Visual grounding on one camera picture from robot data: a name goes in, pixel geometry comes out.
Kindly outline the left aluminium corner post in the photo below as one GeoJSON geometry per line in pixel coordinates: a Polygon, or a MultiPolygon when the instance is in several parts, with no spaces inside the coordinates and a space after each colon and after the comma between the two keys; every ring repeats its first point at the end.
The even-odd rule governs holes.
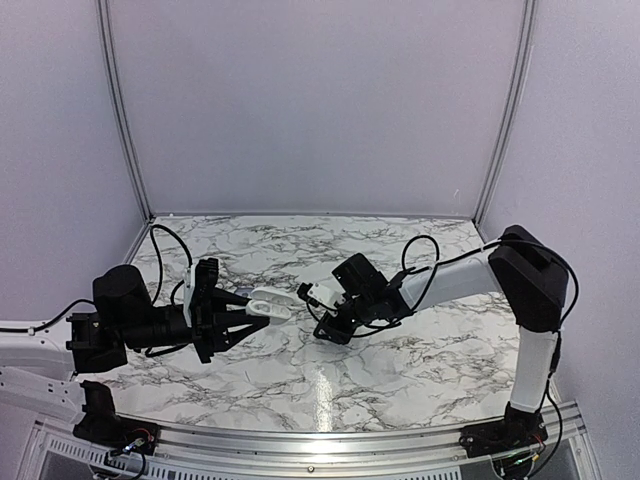
{"type": "Polygon", "coordinates": [[[134,138],[130,129],[124,93],[119,75],[115,35],[112,24],[111,3],[110,1],[97,0],[95,4],[99,36],[102,45],[102,53],[104,57],[106,77],[114,112],[116,130],[121,142],[125,163],[141,216],[146,223],[151,223],[154,219],[154,215],[146,187],[144,185],[142,170],[139,164],[134,138]]]}

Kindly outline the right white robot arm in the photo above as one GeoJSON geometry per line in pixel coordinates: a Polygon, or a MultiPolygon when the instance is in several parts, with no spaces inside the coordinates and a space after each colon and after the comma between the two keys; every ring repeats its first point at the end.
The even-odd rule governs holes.
{"type": "Polygon", "coordinates": [[[392,278],[361,253],[343,261],[332,275],[339,290],[303,283],[297,295],[325,311],[315,337],[341,345],[360,327],[377,333],[436,305],[503,294],[519,329],[519,350],[506,418],[497,423],[495,438],[515,448],[533,433],[557,367],[562,325],[572,307],[567,290],[577,282],[563,257],[524,227],[512,225],[472,251],[423,268],[403,266],[392,278]]]}

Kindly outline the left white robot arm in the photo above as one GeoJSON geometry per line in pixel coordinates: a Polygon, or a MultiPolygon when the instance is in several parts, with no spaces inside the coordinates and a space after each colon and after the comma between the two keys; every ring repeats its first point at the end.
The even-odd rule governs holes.
{"type": "Polygon", "coordinates": [[[92,311],[67,308],[34,327],[1,330],[1,398],[71,424],[86,422],[106,445],[125,438],[110,389],[73,380],[75,374],[105,373],[127,363],[130,350],[166,353],[193,346],[210,362],[269,319],[251,313],[247,298],[217,287],[218,263],[199,262],[185,287],[183,305],[155,306],[138,268],[124,264],[93,282],[92,311]]]}

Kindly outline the aluminium front rail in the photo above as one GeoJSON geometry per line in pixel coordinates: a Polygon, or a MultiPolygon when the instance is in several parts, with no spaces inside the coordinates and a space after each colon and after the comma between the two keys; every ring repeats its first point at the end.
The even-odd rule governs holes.
{"type": "Polygon", "coordinates": [[[597,479],[578,406],[547,407],[548,434],[481,449],[478,423],[365,433],[295,433],[159,424],[144,455],[76,438],[37,419],[20,479],[597,479]]]}

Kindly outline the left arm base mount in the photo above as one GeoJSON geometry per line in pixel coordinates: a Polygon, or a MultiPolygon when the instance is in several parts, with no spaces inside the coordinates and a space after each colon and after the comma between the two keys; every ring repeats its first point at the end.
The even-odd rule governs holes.
{"type": "Polygon", "coordinates": [[[120,416],[87,416],[73,427],[76,438],[106,448],[100,460],[90,461],[95,479],[142,479],[159,434],[156,423],[120,416]]]}

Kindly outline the blue earbud charging case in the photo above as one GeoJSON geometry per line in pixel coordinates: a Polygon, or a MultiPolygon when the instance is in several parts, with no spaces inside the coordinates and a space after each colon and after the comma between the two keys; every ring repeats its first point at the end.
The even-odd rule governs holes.
{"type": "Polygon", "coordinates": [[[253,290],[253,287],[239,287],[236,289],[235,293],[240,296],[249,297],[253,290]]]}

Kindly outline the white earbud charging case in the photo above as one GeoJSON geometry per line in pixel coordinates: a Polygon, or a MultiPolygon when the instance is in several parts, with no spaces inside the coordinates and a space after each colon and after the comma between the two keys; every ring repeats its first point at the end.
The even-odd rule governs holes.
{"type": "Polygon", "coordinates": [[[257,287],[250,292],[245,311],[250,315],[268,317],[271,323],[278,325],[292,319],[291,308],[295,304],[295,299],[287,292],[272,287],[257,287]]]}

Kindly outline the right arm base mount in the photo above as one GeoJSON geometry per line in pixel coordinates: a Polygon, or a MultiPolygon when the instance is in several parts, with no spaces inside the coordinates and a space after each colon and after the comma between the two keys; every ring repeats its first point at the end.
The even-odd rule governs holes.
{"type": "Polygon", "coordinates": [[[488,459],[495,479],[534,479],[558,452],[564,434],[562,418],[548,424],[540,414],[504,416],[463,427],[459,445],[469,459],[488,459]]]}

